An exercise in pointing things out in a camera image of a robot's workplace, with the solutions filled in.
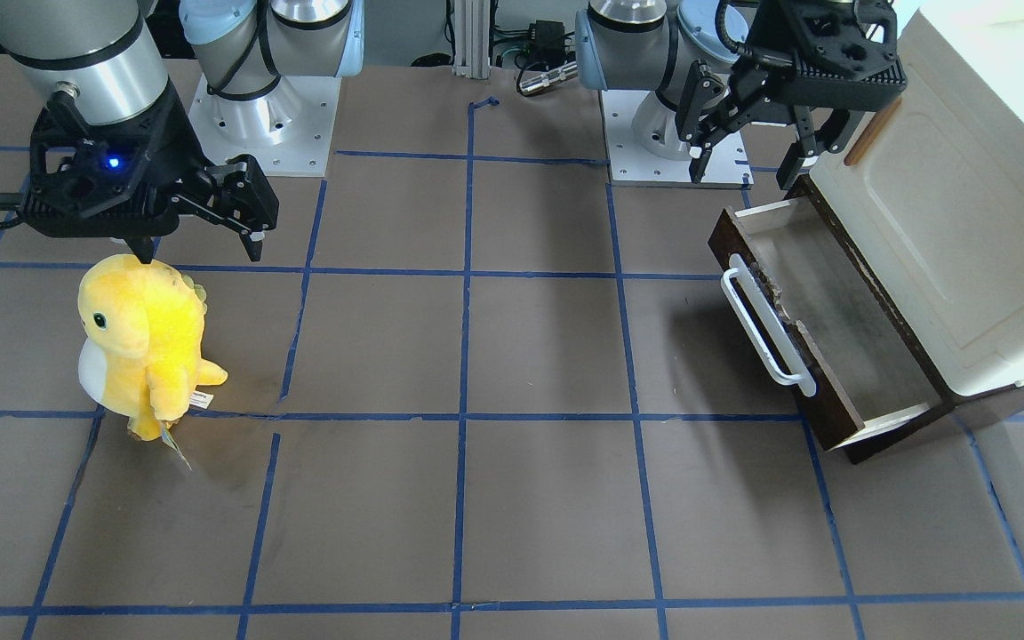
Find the drawer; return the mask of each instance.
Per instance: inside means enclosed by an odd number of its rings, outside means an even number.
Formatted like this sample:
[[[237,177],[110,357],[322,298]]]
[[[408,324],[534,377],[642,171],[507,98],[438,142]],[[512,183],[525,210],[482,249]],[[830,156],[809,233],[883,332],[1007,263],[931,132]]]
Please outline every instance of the drawer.
[[[890,432],[942,404],[872,294],[873,276],[808,198],[726,210],[709,244],[758,355],[774,381],[792,385],[822,447]]]

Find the silver cylinder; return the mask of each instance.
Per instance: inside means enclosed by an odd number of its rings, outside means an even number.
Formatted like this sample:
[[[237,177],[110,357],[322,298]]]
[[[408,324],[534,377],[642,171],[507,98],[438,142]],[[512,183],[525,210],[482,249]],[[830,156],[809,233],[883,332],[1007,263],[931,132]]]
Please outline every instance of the silver cylinder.
[[[630,130],[644,150],[671,161],[690,159],[690,142],[678,138],[675,113],[666,109],[653,91],[646,94],[630,121]]]
[[[212,120],[224,138],[241,146],[263,148],[295,138],[301,131],[309,130],[305,102],[289,82],[280,84],[252,100],[225,100],[219,96],[203,97],[212,100]]]
[[[90,125],[113,125],[134,117],[150,109],[168,85],[168,72],[147,29],[129,49],[109,60],[66,71],[24,65],[24,74],[44,97],[53,93],[59,82],[77,86],[74,104]]]
[[[266,65],[263,65],[263,53],[258,44],[252,47],[252,51],[248,53],[247,59],[240,66],[231,81],[224,84],[227,72],[252,42],[257,24],[259,20],[256,19],[255,11],[252,11],[223,37],[208,44],[191,45],[196,57],[200,60],[200,69],[204,70],[204,77],[208,78],[208,84],[239,96],[260,91],[265,86],[271,85],[274,77],[268,72]]]
[[[89,125],[134,117],[168,85],[137,0],[0,0],[0,42],[41,97],[72,85]]]
[[[654,24],[666,16],[666,0],[592,0],[587,5],[617,24]]]
[[[114,44],[137,23],[137,0],[0,0],[0,44],[60,60]]]
[[[594,20],[590,22],[590,29],[606,85],[610,89],[657,89],[666,80],[671,29],[677,30],[677,54],[671,62],[671,77],[663,92],[671,101],[677,101],[682,96],[691,61],[702,60],[719,73],[728,73],[729,70],[728,62],[698,47],[676,19],[667,19],[657,29],[638,33],[611,30]]]
[[[271,57],[280,73],[284,76],[337,76],[342,53],[346,49],[352,13],[347,11],[345,16],[324,29],[268,19],[267,36],[271,39]]]
[[[317,24],[337,16],[349,0],[271,0],[271,11],[297,24]]]

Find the metal base plate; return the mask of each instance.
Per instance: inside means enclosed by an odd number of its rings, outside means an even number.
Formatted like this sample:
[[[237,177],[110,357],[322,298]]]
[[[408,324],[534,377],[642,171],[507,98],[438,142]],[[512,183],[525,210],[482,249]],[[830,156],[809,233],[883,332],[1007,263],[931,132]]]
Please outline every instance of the metal base plate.
[[[306,102],[310,110],[302,122],[302,134],[289,138],[273,146],[243,146],[224,138],[219,133],[212,116],[211,100],[208,100],[207,78],[200,77],[196,88],[196,98],[187,118],[196,137],[204,146],[204,155],[212,162],[224,163],[240,154],[251,154],[259,160],[263,173],[292,175],[292,177],[322,178],[327,175],[327,159],[330,157],[330,138],[334,134],[334,115],[338,113],[338,92],[341,78],[284,78]]]
[[[734,133],[715,146],[706,177],[694,185],[690,182],[690,161],[671,161],[643,148],[630,129],[638,105],[650,91],[600,92],[603,108],[603,129],[606,152],[610,158],[610,181],[626,185],[681,185],[709,189],[740,189],[752,185],[749,157],[740,133]]]

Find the stuffed dinosaur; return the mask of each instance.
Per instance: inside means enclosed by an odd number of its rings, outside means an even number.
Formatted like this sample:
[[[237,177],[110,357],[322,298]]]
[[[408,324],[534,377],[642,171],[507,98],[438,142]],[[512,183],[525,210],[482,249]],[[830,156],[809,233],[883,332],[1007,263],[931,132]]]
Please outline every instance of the stuffed dinosaur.
[[[227,372],[200,357],[205,297],[203,287],[175,268],[157,260],[141,264],[131,255],[102,259],[78,288],[86,335],[78,357],[82,388],[129,416],[135,437],[164,438],[178,454],[168,428],[187,410],[193,390],[227,380]]]

